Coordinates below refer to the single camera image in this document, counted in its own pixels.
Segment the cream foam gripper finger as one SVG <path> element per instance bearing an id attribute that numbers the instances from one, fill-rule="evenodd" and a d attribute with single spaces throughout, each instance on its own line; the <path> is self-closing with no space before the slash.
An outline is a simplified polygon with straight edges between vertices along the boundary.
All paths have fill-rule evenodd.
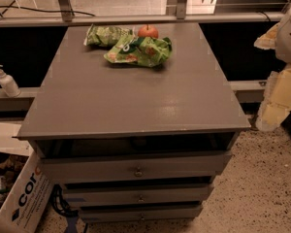
<path id="1" fill-rule="evenodd" d="M 267 79 L 264 99 L 255 122 L 260 131 L 278 128 L 291 112 L 291 64 L 280 72 L 271 72 Z"/>
<path id="2" fill-rule="evenodd" d="M 261 50 L 274 50 L 278 27 L 278 23 L 272 26 L 265 34 L 256 39 L 253 46 Z"/>

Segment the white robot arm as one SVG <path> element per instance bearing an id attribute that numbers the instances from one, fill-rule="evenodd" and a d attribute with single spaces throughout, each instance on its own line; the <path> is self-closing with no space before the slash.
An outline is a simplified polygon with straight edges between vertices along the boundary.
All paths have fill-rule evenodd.
<path id="1" fill-rule="evenodd" d="M 254 47 L 274 50 L 275 57 L 285 63 L 282 71 L 269 75 L 255 122 L 260 131 L 273 131 L 291 112 L 291 6 L 279 23 L 254 42 Z"/>

